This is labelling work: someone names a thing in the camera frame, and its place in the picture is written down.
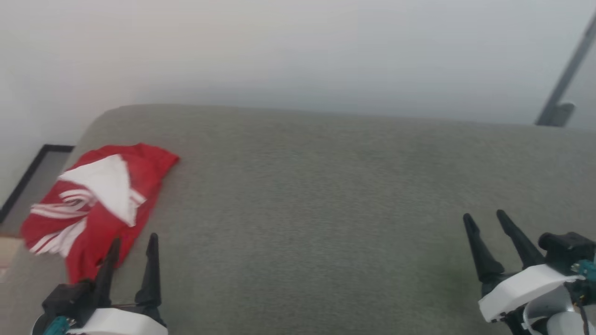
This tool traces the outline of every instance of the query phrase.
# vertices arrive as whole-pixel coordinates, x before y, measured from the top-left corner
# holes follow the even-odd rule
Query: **cable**
[[[588,316],[586,315],[586,310],[583,308],[582,299],[575,295],[573,292],[573,283],[565,283],[563,284],[567,291],[569,292],[569,296],[571,297],[571,302],[576,304],[579,308],[579,314],[582,316],[583,321],[583,335],[589,335],[589,328],[588,328]]]

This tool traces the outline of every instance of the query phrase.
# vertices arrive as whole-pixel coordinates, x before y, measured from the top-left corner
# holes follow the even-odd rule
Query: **gray couch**
[[[509,334],[484,322],[462,224],[470,212],[510,271],[495,216],[531,240],[596,239],[596,134],[536,126],[145,105],[99,117],[73,152],[158,145],[181,157],[111,298],[131,302],[160,236],[170,334]],[[28,334],[66,280],[19,251],[0,329]]]

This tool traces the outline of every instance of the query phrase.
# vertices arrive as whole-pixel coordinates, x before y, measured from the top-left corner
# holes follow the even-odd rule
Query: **white stripe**
[[[83,204],[82,206],[80,205],[75,205],[75,206],[68,206],[68,205],[55,205],[55,204],[33,204],[31,205],[32,209],[37,209],[37,210],[47,210],[49,212],[58,212],[60,214],[77,214],[77,215],[85,215],[87,213],[89,213],[86,210],[78,210],[81,209],[81,207],[84,207],[85,205]]]
[[[79,211],[79,209],[85,207],[85,203],[78,204],[33,204],[31,208],[53,210],[64,214],[77,214],[87,213],[86,211]]]
[[[60,193],[59,195],[61,198],[65,198],[68,196],[86,196],[88,198],[93,198],[93,194],[87,190],[84,189],[78,189],[78,190],[69,190],[69,191],[65,191]]]
[[[63,214],[63,213],[50,212],[50,211],[45,210],[45,209],[32,208],[31,209],[31,214],[37,214],[37,215],[41,215],[41,216],[45,216],[47,218],[53,218],[53,219],[72,219],[72,218],[78,218],[80,216],[86,215],[87,212],[77,212],[77,213],[73,213],[73,214]]]
[[[58,250],[58,252],[60,252],[60,256],[64,258],[66,258],[66,256],[69,255],[70,248],[72,248],[73,243],[75,242],[77,237],[79,237],[80,233],[82,233],[87,227],[87,219],[83,218],[81,221],[77,222],[76,224],[70,227],[72,227],[72,229],[69,230],[63,238],[61,238],[60,248]]]
[[[43,248],[41,248],[40,250],[38,250],[35,254],[39,255],[42,253],[47,252],[50,248],[56,246],[58,244],[58,237],[54,237],[53,240],[51,240],[50,242],[48,242],[46,245],[44,245]]]
[[[82,233],[85,228],[87,227],[87,219],[83,218],[81,221],[70,225],[60,231],[60,233],[55,233],[58,236],[54,237],[53,240],[46,243],[46,245],[36,252],[36,255],[40,255],[42,253],[60,253],[60,256],[66,258],[69,255],[70,249],[73,246],[73,243],[77,239],[77,237]]]
[[[131,188],[131,198],[133,198],[139,204],[143,204],[147,199],[139,192]]]
[[[74,201],[74,200],[80,200],[84,203],[88,203],[91,199],[89,199],[88,197],[85,197],[85,196],[70,196],[70,197],[66,197],[66,198],[62,199],[62,201],[65,203],[68,203],[68,202]]]
[[[53,232],[52,234],[48,234],[48,235],[46,235],[46,236],[44,236],[44,237],[40,238],[40,239],[39,239],[39,241],[38,241],[38,242],[37,242],[37,243],[36,243],[36,244],[35,244],[35,245],[34,245],[34,246],[31,248],[31,249],[29,249],[29,251],[31,251],[31,252],[35,252],[35,251],[37,251],[37,249],[41,248],[41,246],[43,246],[43,245],[44,245],[44,243],[45,243],[47,240],[49,240],[50,238],[52,238],[52,237],[54,237],[54,236],[58,235],[59,233],[60,233],[59,231],[58,231],[58,232]]]

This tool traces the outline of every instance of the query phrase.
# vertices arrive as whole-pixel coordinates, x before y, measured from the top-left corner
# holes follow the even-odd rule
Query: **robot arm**
[[[44,314],[33,326],[32,335],[167,335],[157,309],[162,304],[159,245],[151,234],[147,265],[135,303],[112,305],[110,288],[118,263],[120,240],[112,242],[95,281],[60,284],[44,300]]]
[[[478,279],[482,283],[480,311],[487,322],[503,321],[513,335],[581,335],[596,331],[587,321],[582,304],[596,303],[595,244],[574,232],[543,234],[538,245],[530,242],[507,214],[497,217],[511,238],[523,270],[506,274],[480,238],[469,214],[464,226]],[[581,314],[574,306],[581,307]]]

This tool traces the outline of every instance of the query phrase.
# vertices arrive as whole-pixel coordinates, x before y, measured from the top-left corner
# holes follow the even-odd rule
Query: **floor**
[[[19,238],[19,231],[21,224],[29,215],[29,207],[41,200],[54,185],[69,155],[70,153],[46,153],[44,160],[27,183],[27,187],[0,224],[0,283],[3,282],[3,277],[18,248],[23,245],[23,240]]]

